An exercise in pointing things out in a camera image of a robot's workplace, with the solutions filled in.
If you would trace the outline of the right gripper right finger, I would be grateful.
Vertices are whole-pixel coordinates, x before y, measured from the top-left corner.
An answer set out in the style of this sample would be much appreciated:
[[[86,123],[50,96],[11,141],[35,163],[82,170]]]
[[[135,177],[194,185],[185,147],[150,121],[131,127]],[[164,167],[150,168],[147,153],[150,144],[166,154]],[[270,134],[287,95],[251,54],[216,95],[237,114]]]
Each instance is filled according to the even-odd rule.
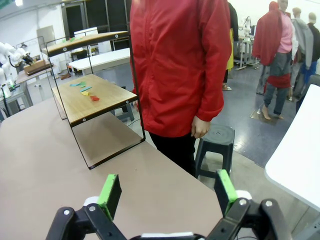
[[[220,169],[214,183],[223,217],[206,240],[235,240],[241,229],[251,229],[257,240],[293,240],[278,202],[260,203],[238,196],[227,171]]]

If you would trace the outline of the person's left forearm red sleeve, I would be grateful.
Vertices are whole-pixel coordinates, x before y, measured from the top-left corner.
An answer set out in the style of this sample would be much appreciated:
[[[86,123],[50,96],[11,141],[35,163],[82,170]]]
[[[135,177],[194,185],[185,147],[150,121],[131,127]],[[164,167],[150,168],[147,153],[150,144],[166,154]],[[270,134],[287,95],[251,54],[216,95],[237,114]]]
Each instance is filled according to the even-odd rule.
[[[204,122],[210,122],[224,107],[222,86],[229,58],[229,56],[221,57],[216,61],[206,63],[203,93],[196,113],[196,116]]]

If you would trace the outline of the person's left hand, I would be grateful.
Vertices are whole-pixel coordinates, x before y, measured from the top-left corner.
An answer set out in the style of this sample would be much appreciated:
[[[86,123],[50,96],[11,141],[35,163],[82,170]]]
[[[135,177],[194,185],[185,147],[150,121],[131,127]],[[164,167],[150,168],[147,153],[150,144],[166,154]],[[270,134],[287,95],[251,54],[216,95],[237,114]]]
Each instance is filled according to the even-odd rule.
[[[199,119],[197,116],[193,118],[191,124],[191,136],[200,139],[210,130],[211,123]]]

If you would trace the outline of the brown wooden crate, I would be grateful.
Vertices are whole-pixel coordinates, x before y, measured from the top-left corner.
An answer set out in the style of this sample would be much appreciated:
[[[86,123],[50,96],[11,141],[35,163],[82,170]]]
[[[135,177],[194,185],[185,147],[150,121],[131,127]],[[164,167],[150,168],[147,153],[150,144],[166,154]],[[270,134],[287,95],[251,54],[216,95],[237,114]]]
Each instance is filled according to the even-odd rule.
[[[31,76],[40,72],[48,72],[54,64],[46,60],[38,60],[32,65],[26,65],[23,67],[24,73],[27,76]]]

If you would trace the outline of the background work table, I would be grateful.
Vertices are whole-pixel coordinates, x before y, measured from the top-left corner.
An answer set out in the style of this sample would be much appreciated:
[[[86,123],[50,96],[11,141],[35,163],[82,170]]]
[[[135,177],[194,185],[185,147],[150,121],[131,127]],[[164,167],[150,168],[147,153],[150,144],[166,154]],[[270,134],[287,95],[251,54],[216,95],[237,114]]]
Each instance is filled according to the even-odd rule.
[[[15,83],[27,84],[31,81],[31,85],[38,90],[41,101],[46,100],[45,89],[49,88],[50,80],[55,77],[55,73],[51,68],[41,70],[39,72],[27,75],[24,71],[20,71],[16,77]]]

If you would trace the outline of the grey cabinet panel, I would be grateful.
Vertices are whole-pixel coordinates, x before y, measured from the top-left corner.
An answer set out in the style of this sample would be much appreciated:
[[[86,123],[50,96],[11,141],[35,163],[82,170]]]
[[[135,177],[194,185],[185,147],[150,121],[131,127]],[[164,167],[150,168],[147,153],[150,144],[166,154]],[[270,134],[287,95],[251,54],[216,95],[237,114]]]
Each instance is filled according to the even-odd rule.
[[[51,46],[55,44],[55,32],[52,25],[42,27],[36,30],[38,37],[38,43],[41,48],[44,48],[46,45]]]

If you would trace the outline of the white rectangular background table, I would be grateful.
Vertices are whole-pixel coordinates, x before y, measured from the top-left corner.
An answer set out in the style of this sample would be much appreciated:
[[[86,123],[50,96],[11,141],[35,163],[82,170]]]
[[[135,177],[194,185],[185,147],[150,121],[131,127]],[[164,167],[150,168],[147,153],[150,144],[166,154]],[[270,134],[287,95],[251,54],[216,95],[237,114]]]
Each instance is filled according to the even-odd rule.
[[[94,74],[131,92],[134,84],[130,57],[130,49],[124,48],[72,61],[68,66],[83,76]]]

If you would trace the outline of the background person in yellow apron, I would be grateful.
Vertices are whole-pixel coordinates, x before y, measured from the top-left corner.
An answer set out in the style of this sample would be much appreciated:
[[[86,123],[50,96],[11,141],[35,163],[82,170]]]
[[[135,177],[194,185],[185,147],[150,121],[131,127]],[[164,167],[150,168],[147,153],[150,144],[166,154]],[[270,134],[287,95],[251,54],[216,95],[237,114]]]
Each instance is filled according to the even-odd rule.
[[[229,71],[234,67],[234,43],[239,41],[239,24],[238,24],[238,15],[237,11],[233,5],[229,2],[229,14],[230,14],[230,31],[229,37],[231,42],[231,54],[227,62],[227,67],[224,75],[224,80],[222,84],[222,89],[224,91],[231,91],[232,88],[227,85]]]

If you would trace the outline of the person in red jacket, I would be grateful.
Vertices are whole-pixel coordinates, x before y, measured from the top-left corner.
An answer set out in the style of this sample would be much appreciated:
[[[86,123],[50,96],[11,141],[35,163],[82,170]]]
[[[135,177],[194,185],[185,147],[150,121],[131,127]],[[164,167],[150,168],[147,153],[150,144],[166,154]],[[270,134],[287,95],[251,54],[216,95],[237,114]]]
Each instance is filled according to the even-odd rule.
[[[129,26],[144,128],[162,154],[194,176],[191,128],[206,63],[232,51],[228,0],[132,0]]]

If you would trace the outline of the figure in red hooded garment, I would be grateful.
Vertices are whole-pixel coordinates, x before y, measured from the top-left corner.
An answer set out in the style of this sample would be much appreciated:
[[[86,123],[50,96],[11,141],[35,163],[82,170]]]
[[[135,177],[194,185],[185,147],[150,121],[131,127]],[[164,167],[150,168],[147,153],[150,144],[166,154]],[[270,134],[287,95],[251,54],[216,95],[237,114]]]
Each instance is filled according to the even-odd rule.
[[[282,17],[275,1],[269,4],[269,11],[257,22],[252,55],[264,66],[273,62],[282,37]]]

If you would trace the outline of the mannequin in pink shirt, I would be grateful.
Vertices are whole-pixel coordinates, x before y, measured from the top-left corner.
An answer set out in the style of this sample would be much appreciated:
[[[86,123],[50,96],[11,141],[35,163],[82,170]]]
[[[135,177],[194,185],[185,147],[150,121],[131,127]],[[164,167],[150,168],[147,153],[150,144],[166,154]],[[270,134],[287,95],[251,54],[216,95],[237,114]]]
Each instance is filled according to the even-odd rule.
[[[266,120],[270,120],[268,107],[276,93],[275,107],[273,113],[279,119],[284,103],[291,87],[291,62],[293,50],[293,24],[286,14],[288,0],[277,0],[279,20],[281,23],[281,35],[273,62],[269,68],[269,76],[266,82],[262,113]]]

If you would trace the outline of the mannequin in grey hoodie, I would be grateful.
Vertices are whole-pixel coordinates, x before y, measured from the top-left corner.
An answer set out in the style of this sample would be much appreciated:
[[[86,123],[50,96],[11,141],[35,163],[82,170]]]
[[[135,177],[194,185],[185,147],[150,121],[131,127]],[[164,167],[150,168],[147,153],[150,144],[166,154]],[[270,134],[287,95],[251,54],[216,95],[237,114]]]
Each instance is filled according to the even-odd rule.
[[[301,9],[292,9],[294,18],[291,20],[295,30],[295,39],[298,46],[291,71],[291,93],[299,97],[305,85],[304,77],[312,64],[314,37],[309,26],[301,19]]]

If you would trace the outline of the grey robot pedestal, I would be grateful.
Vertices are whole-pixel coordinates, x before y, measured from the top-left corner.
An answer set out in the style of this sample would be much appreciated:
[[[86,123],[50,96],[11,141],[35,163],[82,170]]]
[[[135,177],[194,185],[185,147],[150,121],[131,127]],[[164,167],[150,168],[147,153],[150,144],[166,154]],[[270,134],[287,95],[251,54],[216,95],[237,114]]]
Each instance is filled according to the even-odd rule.
[[[11,92],[10,97],[5,97],[7,108],[3,98],[3,91],[0,88],[0,122],[2,122],[5,118],[20,112],[20,106],[18,104],[19,99],[22,100],[24,109],[34,105],[25,82],[21,83],[18,88]]]

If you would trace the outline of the flat mannequin base plate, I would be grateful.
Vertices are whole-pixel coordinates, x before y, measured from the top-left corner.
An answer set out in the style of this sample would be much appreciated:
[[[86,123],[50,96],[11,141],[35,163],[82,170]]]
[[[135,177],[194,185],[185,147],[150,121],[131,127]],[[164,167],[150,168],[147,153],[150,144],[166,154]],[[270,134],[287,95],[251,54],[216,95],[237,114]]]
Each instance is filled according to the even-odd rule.
[[[266,119],[260,108],[254,110],[249,117],[253,120],[257,120],[261,123],[271,125],[271,126],[276,126],[278,124],[284,124],[286,122],[283,118],[279,118],[278,115],[273,114],[273,113],[269,114],[270,119]]]

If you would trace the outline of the black frame wooden shelf rack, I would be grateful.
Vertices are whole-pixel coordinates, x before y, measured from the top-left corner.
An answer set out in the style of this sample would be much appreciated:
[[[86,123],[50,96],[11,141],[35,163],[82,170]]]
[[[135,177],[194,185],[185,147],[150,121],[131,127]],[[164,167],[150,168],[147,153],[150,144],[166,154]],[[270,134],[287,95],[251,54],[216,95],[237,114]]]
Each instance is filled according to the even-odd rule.
[[[89,96],[78,86],[86,82]],[[92,170],[127,150],[143,143],[145,133],[138,134],[124,124],[116,110],[140,102],[138,91],[131,92],[93,73],[67,83],[50,84],[60,117],[66,119],[88,169]],[[92,101],[97,96],[99,101]]]

